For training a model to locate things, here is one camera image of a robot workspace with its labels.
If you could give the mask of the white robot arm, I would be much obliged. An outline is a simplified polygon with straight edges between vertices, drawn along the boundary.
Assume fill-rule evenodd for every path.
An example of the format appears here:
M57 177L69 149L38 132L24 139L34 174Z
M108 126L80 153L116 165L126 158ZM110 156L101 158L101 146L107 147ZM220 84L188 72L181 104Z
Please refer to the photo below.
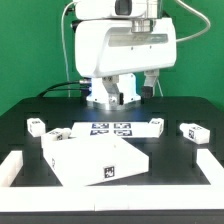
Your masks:
M143 96L154 95L159 70L176 61L176 33L162 15L162 0L79 0L75 64L91 80L87 104L119 110L141 101L137 72L145 75Z

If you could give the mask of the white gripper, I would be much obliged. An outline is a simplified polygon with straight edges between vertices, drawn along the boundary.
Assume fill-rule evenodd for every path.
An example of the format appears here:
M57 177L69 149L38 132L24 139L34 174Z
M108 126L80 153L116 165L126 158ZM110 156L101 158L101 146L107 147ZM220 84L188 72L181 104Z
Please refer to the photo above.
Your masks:
M145 71L142 97L152 98L158 69L172 67L176 61L176 34L170 18L158 19L152 32L134 33L131 28L130 20L92 20L76 29L77 71L83 77L104 77L110 104L123 103L119 77L113 75Z

